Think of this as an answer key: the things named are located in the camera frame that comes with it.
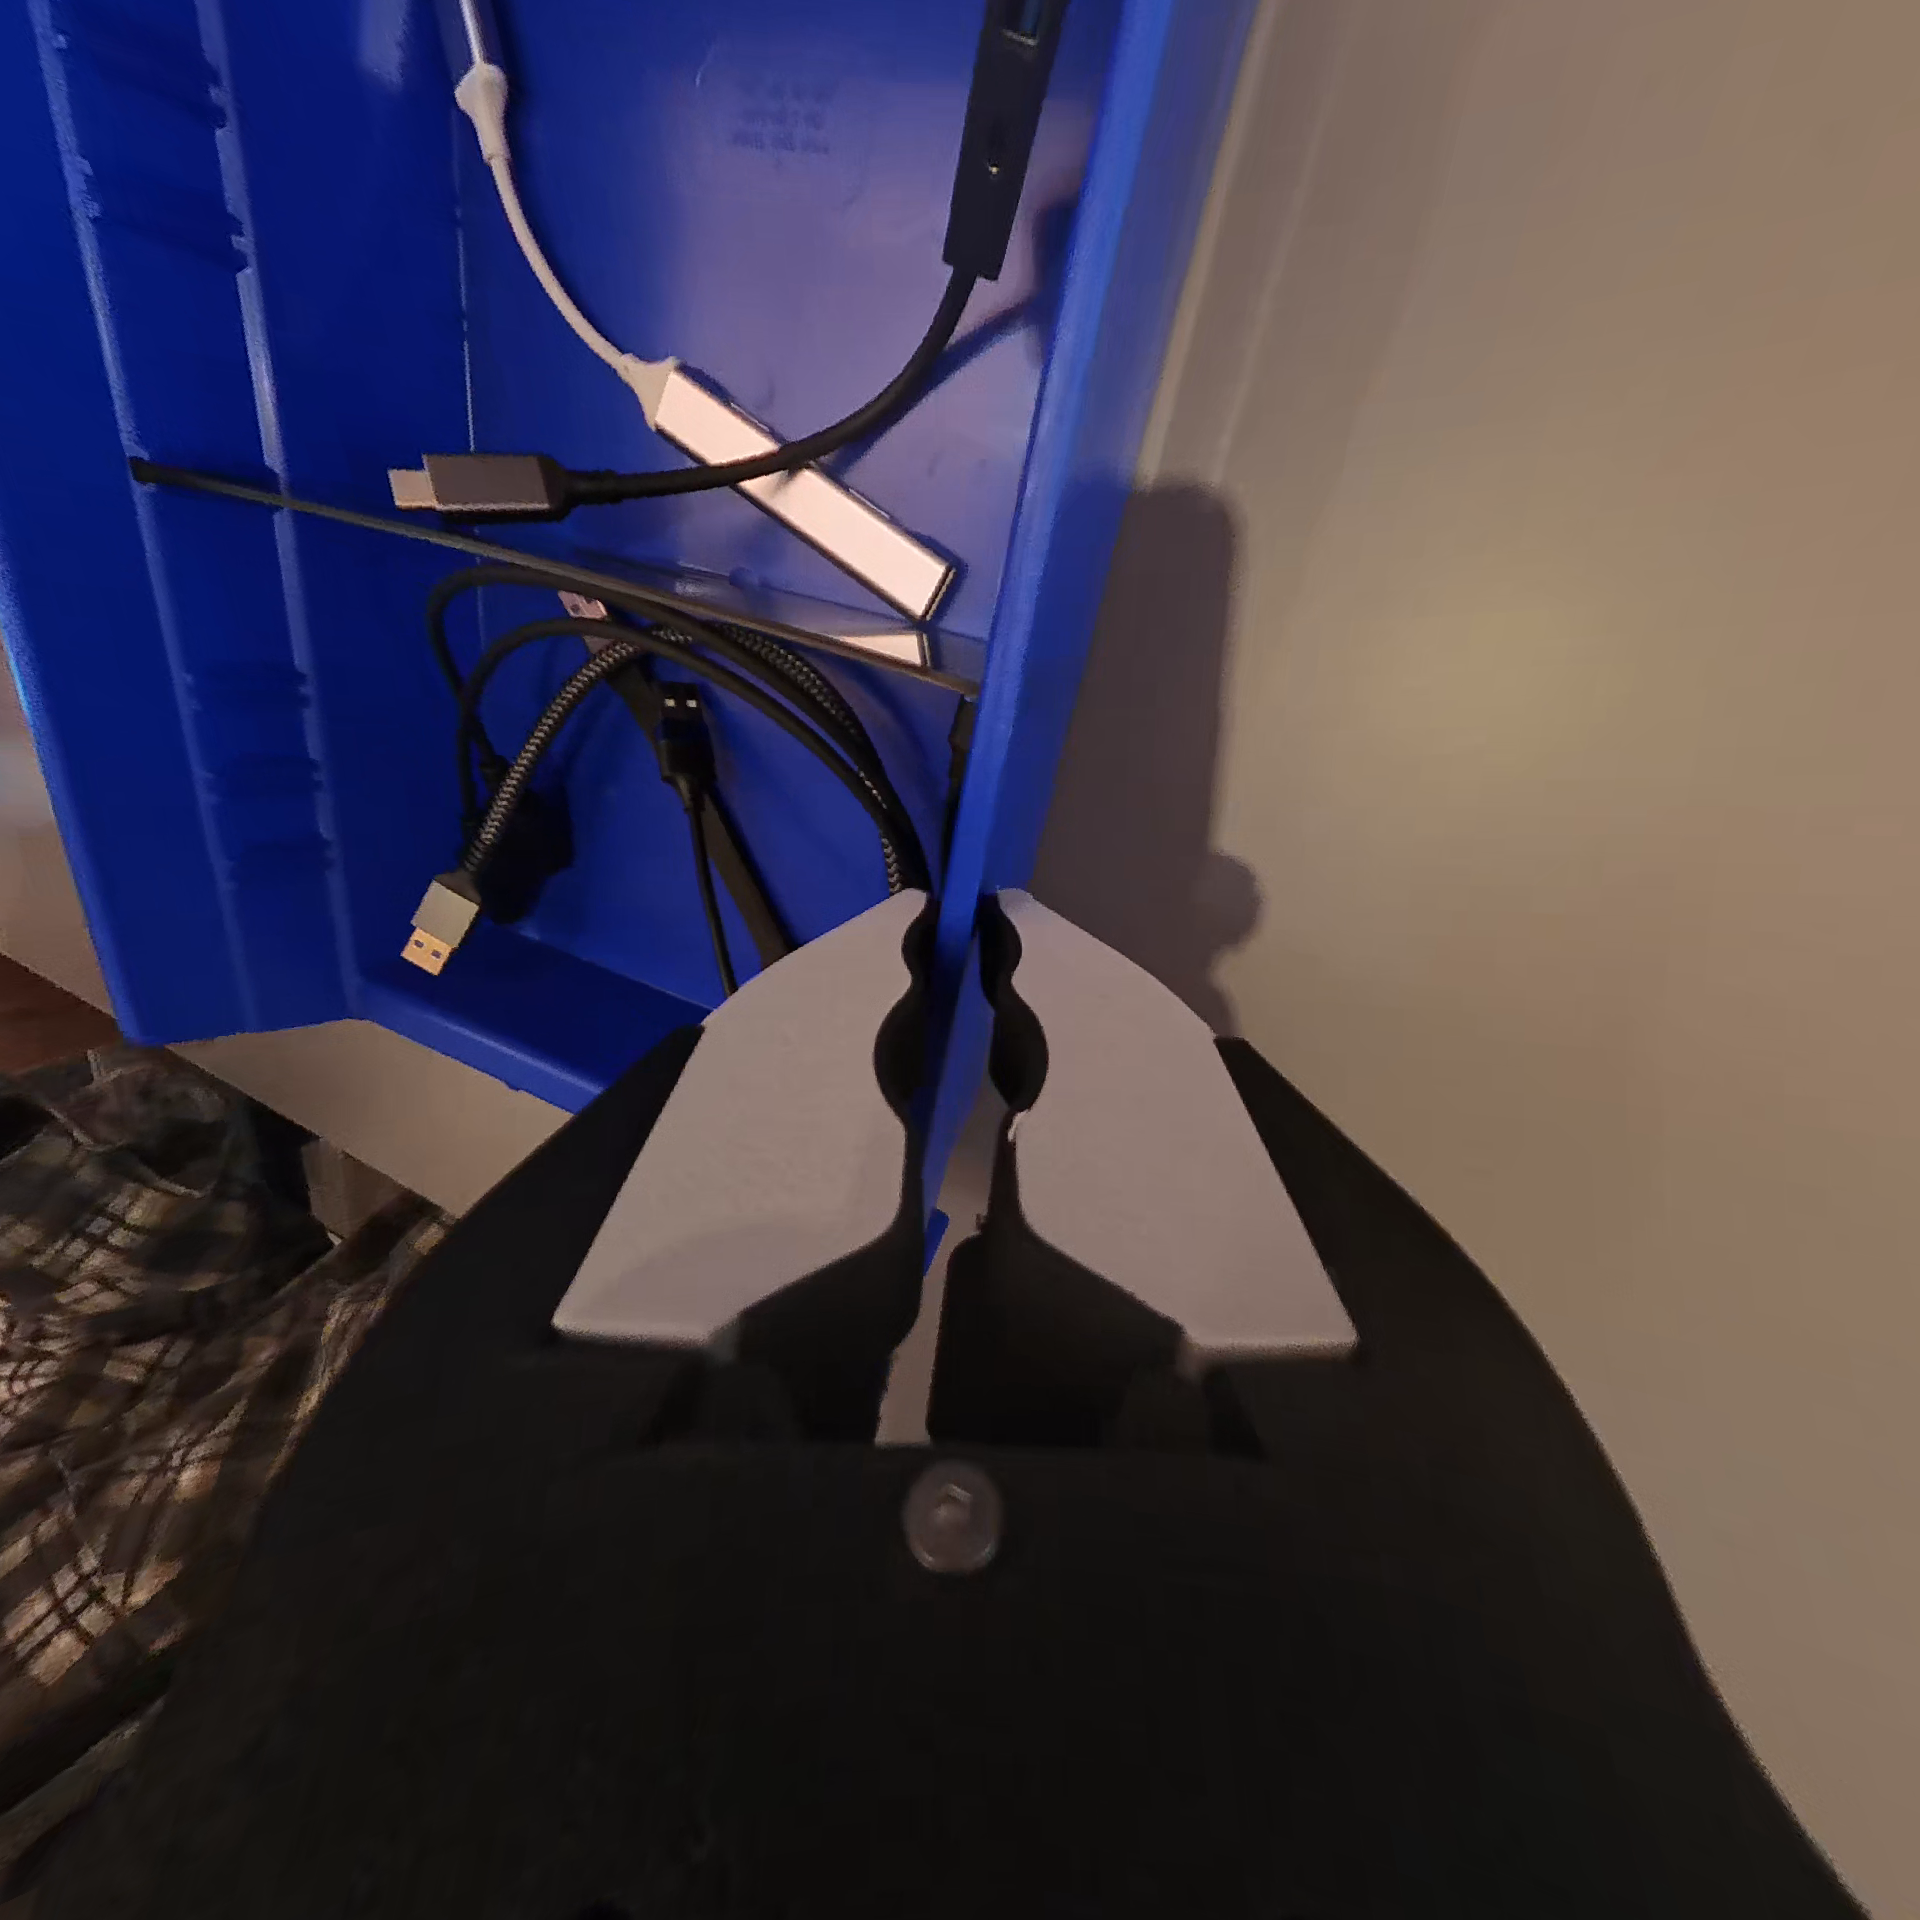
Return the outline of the black bin divider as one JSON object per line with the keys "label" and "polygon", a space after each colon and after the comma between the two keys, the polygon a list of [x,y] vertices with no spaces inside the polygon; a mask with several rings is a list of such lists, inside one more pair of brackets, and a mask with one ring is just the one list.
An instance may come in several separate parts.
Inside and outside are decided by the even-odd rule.
{"label": "black bin divider", "polygon": [[127,461],[131,479],[143,489],[172,490],[198,499],[227,500],[270,514],[303,517],[345,526],[357,532],[379,535],[438,553],[461,556],[472,565],[492,565],[529,573],[542,588],[576,593],[607,606],[646,612],[693,635],[697,629],[752,632],[823,658],[872,667],[914,685],[935,686],[953,695],[977,695],[979,679],[948,673],[935,665],[930,645],[920,630],[896,630],[871,636],[843,636],[817,629],[797,627],[757,612],[701,600],[680,588],[658,588],[642,580],[576,567],[540,553],[514,549],[494,541],[477,541],[463,535],[412,526],[397,517],[370,514],[287,492],[267,490],[220,474],[154,463],[145,456]]}

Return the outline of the black cable grey plugs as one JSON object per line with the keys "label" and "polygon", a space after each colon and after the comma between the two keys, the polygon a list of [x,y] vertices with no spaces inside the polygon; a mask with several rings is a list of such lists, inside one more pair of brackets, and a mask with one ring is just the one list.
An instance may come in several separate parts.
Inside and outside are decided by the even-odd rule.
{"label": "black cable grey plugs", "polygon": [[[611,615],[611,616],[615,616],[617,621],[629,621],[629,623],[634,623],[637,627],[673,627],[670,623],[661,621],[661,616],[654,616],[654,615],[648,615],[648,612],[637,612],[637,611],[633,611],[633,608],[629,608],[629,606],[623,606],[623,605],[612,605],[612,606],[609,606],[609,605],[605,605],[605,603],[597,603],[597,600],[592,600],[592,599],[588,599],[588,596],[583,596],[583,595],[576,593],[576,591],[544,588],[544,586],[540,586],[529,573],[518,571],[518,568],[502,568],[502,567],[492,567],[492,565],[468,565],[468,567],[463,567],[463,568],[458,568],[457,573],[445,576],[445,580],[438,582],[438,584],[431,591],[431,595],[428,595],[428,599],[426,599],[426,608],[425,608],[428,651],[431,651],[431,655],[433,655],[433,658],[435,658],[435,663],[437,663],[437,667],[438,667],[438,671],[441,671],[441,674],[443,674],[443,679],[445,679],[445,685],[446,685],[446,688],[449,688],[449,692],[451,692],[451,697],[453,697],[455,708],[458,708],[458,702],[457,702],[457,697],[455,697],[455,690],[453,690],[453,674],[451,674],[451,671],[453,671],[453,668],[468,671],[468,668],[482,657],[482,652],[484,652],[494,641],[499,641],[501,636],[506,636],[506,635],[514,632],[516,629],[521,629],[521,627],[525,627],[525,624],[529,624],[529,623],[525,623],[525,624],[521,624],[521,627],[516,627],[516,629],[512,629],[512,630],[508,630],[508,632],[505,632],[505,635],[489,641],[489,643],[480,649],[480,652],[472,658],[472,663],[468,663],[468,665],[463,663],[463,660],[457,657],[455,647],[453,647],[453,641],[451,641],[451,616],[453,616],[453,612],[457,611],[458,605],[463,605],[463,603],[467,603],[467,600],[470,600],[470,599],[477,599],[477,596],[480,596],[480,595],[486,593],[486,591],[521,593],[521,595],[542,593],[542,595],[552,595],[552,596],[561,603],[561,612],[556,612],[556,615],[552,615],[552,616],[529,621],[529,623],[538,623],[538,621],[549,621],[549,619],[561,619],[561,616],[572,616],[572,615],[585,615],[585,616]],[[781,667],[791,668],[791,671],[797,673],[797,674],[811,673],[811,674],[819,676],[828,688],[833,688],[833,692],[835,692],[835,701],[833,701],[835,708],[838,708],[838,710],[844,713],[846,717],[857,719],[857,720],[863,722],[863,726],[864,726],[871,742],[872,742],[872,745],[876,746],[876,750],[879,750],[879,756],[881,756],[883,764],[887,764],[887,760],[885,760],[885,756],[883,756],[883,750],[881,750],[875,735],[871,732],[869,725],[860,719],[860,714],[858,714],[857,708],[852,707],[852,701],[840,690],[840,686],[838,686],[836,682],[833,682],[833,681],[827,676],[827,673],[825,673],[823,668],[815,667],[809,658],[805,658],[805,655],[802,655],[797,647],[781,645],[779,641],[771,641],[771,638],[765,638],[765,636],[757,636],[754,632],[741,632],[741,630],[732,630],[732,632],[730,632],[730,630],[726,630],[726,629],[720,629],[720,630],[722,630],[722,632],[729,632],[729,635],[732,635],[732,636],[738,636],[738,638],[741,638],[745,645],[749,645],[749,647],[754,647],[754,649],[759,649],[759,651],[765,649],[773,660],[777,660]],[[505,673],[514,660],[518,660],[518,658],[523,658],[523,657],[530,657],[534,651],[540,651],[540,649],[546,649],[546,647],[561,647],[561,645],[575,645],[575,647],[579,647],[579,649],[583,651],[585,660],[588,658],[586,647],[581,645],[581,643],[575,641],[575,638],[549,641],[549,643],[540,643],[540,645],[537,645],[537,647],[530,647],[530,649],[518,652],[514,658],[506,660],[505,667],[502,667],[502,668],[496,673],[496,676],[492,679],[492,685],[489,686],[486,697],[484,697],[482,719],[484,719],[484,729],[486,729],[486,735],[489,735],[489,738],[490,738],[490,742],[492,742],[492,748],[494,748],[502,758],[512,758],[512,756],[518,752],[518,748],[525,745],[525,741],[526,741],[526,737],[529,737],[529,732],[530,732],[530,729],[532,729],[532,725],[534,725],[534,720],[537,720],[538,717],[530,722],[530,729],[529,729],[525,741],[516,746],[516,750],[506,752],[506,750],[494,741],[492,732],[489,731],[489,722],[486,722],[486,713],[484,713],[484,708],[486,708],[486,702],[489,702],[489,697],[490,697],[492,686],[496,685],[496,681],[502,676],[502,673]],[[658,776],[661,776],[661,773],[663,773],[663,770],[661,770],[661,760],[658,760],[656,729],[654,729],[654,725],[656,725],[656,720],[658,720],[658,710],[656,710],[658,702],[656,702],[654,692],[651,690],[651,681],[675,682],[675,681],[686,681],[686,679],[689,679],[689,673],[686,673],[685,668],[677,668],[677,667],[670,667],[670,665],[661,663],[661,660],[646,660],[646,663],[642,663],[641,668],[634,671],[633,674],[629,674],[629,676],[624,676],[624,679],[618,679],[618,681],[615,681],[612,685],[605,685],[605,686],[597,688],[597,690],[588,697],[588,701],[590,701],[598,690],[611,690],[612,698],[615,698],[623,708],[627,708],[629,717],[637,722],[637,729],[638,729],[638,732],[641,732],[641,737],[642,737],[642,742],[646,745],[646,748],[648,748],[648,752],[651,752],[651,756],[653,756],[653,764],[654,764],[654,770],[656,770]],[[711,720],[711,717],[708,717],[708,708],[711,708],[711,701],[708,701],[708,698],[711,698],[713,695],[722,695],[722,697],[726,697],[726,698],[730,698],[730,701],[734,701],[734,698],[732,698],[730,695],[726,695],[726,692],[722,692],[722,690],[718,690],[718,688],[715,688],[715,686],[703,685],[703,682],[695,682],[693,688],[695,688],[695,692],[701,697],[701,701],[703,701],[703,704],[705,704],[705,708],[706,708],[706,725],[708,725],[708,731],[711,731],[711,745],[713,745],[713,758],[715,758],[715,773],[716,773],[715,815],[713,815],[711,820],[708,820],[708,834],[711,834],[711,845],[713,845],[713,851],[715,851],[718,902],[720,902],[720,908],[722,908],[722,915],[725,915],[725,926],[726,926],[726,935],[729,935],[729,946],[730,946],[730,924],[729,924],[729,922],[730,922],[730,918],[734,918],[734,921],[741,924],[741,929],[750,936],[752,946],[754,946],[754,952],[759,954],[760,963],[762,963],[762,964],[771,964],[771,963],[775,963],[775,960],[779,960],[779,959],[784,959],[784,957],[788,957],[791,952],[794,952],[799,941],[797,941],[797,936],[792,935],[791,924],[788,924],[784,912],[783,912],[783,911],[779,908],[779,904],[775,902],[773,893],[771,893],[771,886],[769,886],[769,883],[767,883],[767,877],[762,875],[760,865],[759,865],[759,861],[757,861],[757,854],[746,847],[745,834],[742,834],[742,831],[738,828],[738,824],[734,823],[732,810],[730,810],[729,802],[725,800],[725,796],[722,796],[722,792],[720,792],[718,760],[716,760],[716,746],[715,746],[715,735],[713,735],[713,720]],[[458,735],[458,717],[455,717],[455,735]],[[564,796],[562,796],[559,791],[549,789],[546,783],[544,783],[546,767],[549,767],[551,758],[555,756],[556,748],[561,746],[562,737],[564,737],[564,735],[561,735],[559,742],[555,745],[555,748],[551,750],[551,754],[544,758],[544,763],[542,763],[542,767],[540,767],[540,773],[538,773],[537,783],[534,783],[534,794],[532,794],[526,810],[523,812],[523,817],[521,817],[521,820],[518,820],[518,824],[516,824],[516,833],[518,833],[516,843],[510,847],[506,858],[505,858],[502,865],[492,873],[492,877],[490,877],[490,881],[489,881],[489,889],[490,889],[490,890],[489,890],[489,902],[490,902],[490,906],[492,906],[492,916],[480,916],[480,918],[486,918],[486,921],[490,921],[492,924],[510,926],[510,924],[518,924],[518,922],[523,922],[525,918],[529,918],[530,912],[534,911],[534,906],[540,904],[542,895],[546,893],[546,889],[551,886],[551,883],[552,883],[556,877],[561,877],[561,875],[572,865],[572,861],[575,861],[575,828],[572,828],[572,817],[570,817],[568,802],[564,800]],[[802,752],[805,752],[805,756],[809,756],[817,767],[820,767],[820,768],[828,774],[828,770],[827,770],[823,764],[819,764],[805,748],[802,748]],[[906,802],[906,798],[903,796],[900,786],[898,786],[898,783],[895,780],[895,774],[890,773],[889,767],[885,767],[885,768],[887,768],[890,780],[895,783],[895,786],[896,786],[896,791],[898,791],[898,794],[900,794],[900,800],[903,800],[903,802],[906,805],[906,809],[909,809],[909,802]],[[461,768],[458,768],[458,764],[455,764],[455,773],[457,773],[457,786],[458,786],[458,800],[461,800],[461,847],[464,847],[464,815],[467,815],[467,809],[464,809],[464,798],[463,798],[463,784],[461,784]],[[833,780],[844,794],[849,794],[830,774],[828,774],[828,780]],[[666,783],[665,783],[665,786],[666,786],[666,791],[677,798],[677,802],[680,805],[680,800],[678,800],[678,796],[675,794],[675,791],[673,791]],[[879,853],[879,858],[881,858],[885,889],[887,889],[887,893],[889,893],[890,897],[896,897],[896,893],[890,893],[889,873],[887,873],[887,866],[885,866],[885,856],[883,856],[883,849],[881,849],[876,831],[875,831],[872,823],[867,819],[867,815],[863,812],[863,809],[857,805],[854,798],[852,798],[852,805],[857,807],[857,810],[860,812],[860,817],[867,820],[869,828],[872,831],[872,834],[875,834],[875,839],[876,839],[876,853]],[[924,843],[924,853],[926,853],[926,858],[930,861],[930,866],[932,866],[932,881],[937,881],[937,877],[938,877],[937,858],[932,856],[932,853],[928,853],[928,845],[926,845],[924,834],[922,834],[920,828],[919,828],[919,834],[920,834],[920,839],[922,839],[922,843]]]}

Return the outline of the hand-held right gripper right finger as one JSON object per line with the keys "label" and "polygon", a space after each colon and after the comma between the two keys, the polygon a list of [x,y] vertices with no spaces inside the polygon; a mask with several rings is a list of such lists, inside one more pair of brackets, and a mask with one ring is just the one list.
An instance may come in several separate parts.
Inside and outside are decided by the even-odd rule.
{"label": "hand-held right gripper right finger", "polygon": [[1172,1322],[1184,1360],[1349,1356],[1354,1320],[1213,1027],[1020,889],[982,904],[979,963],[1034,1240]]}

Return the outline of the person's plaid shirt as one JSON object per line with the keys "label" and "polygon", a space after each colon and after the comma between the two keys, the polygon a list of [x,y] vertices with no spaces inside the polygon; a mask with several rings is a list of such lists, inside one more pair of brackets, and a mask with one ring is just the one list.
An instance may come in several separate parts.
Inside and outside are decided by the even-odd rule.
{"label": "person's plaid shirt", "polygon": [[327,1393],[453,1221],[334,1232],[163,1050],[5,1077],[5,1916],[132,1754]]}

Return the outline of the dark slim usb hub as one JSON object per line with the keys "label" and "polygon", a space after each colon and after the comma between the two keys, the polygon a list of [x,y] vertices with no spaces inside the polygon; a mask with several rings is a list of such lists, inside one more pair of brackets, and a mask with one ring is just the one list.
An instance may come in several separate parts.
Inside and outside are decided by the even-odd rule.
{"label": "dark slim usb hub", "polygon": [[972,64],[942,262],[948,284],[922,342],[903,370],[852,414],[792,442],[771,442],[752,428],[754,448],[722,456],[713,428],[693,442],[670,426],[685,401],[716,403],[678,358],[642,358],[617,349],[588,320],[551,264],[516,185],[510,133],[512,84],[492,4],[438,4],[453,101],[474,135],[508,233],[546,301],[575,339],[638,405],[646,426],[689,464],[658,473],[579,470],[542,455],[428,455],[417,469],[390,470],[394,507],[406,514],[438,514],[477,522],[559,522],[585,508],[683,499],[703,492],[746,492],[762,483],[825,476],[825,463],[871,441],[903,418],[930,385],[966,306],[984,281],[1005,269],[1046,91],[1058,54],[1067,6],[988,4]]}

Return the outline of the blue plastic bin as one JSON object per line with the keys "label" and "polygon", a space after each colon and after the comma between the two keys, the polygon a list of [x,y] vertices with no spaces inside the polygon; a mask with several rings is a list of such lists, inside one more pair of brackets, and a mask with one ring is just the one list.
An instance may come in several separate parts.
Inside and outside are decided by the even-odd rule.
{"label": "blue plastic bin", "polygon": [[[898,374],[988,4],[496,4],[529,215],[597,327],[781,439]],[[941,856],[941,967],[1034,873],[1252,4],[1068,4],[1003,277],[846,474],[948,563],[922,673],[828,658]],[[689,834],[612,690],[544,774],[575,865],[441,976],[463,845],[426,455],[665,469],[552,310],[435,4],[5,4],[5,643],[113,1010],[204,1045],[363,1021],[576,1111],[716,1000]]]}

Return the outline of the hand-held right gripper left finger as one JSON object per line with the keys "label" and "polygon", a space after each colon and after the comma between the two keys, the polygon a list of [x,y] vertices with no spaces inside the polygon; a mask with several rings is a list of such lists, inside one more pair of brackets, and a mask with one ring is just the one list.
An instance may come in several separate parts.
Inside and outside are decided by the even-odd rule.
{"label": "hand-held right gripper left finger", "polygon": [[706,1017],[555,1310],[559,1334],[716,1343],[840,1272],[879,1287],[879,1339],[903,1340],[926,1261],[938,918],[924,889],[905,889]]}

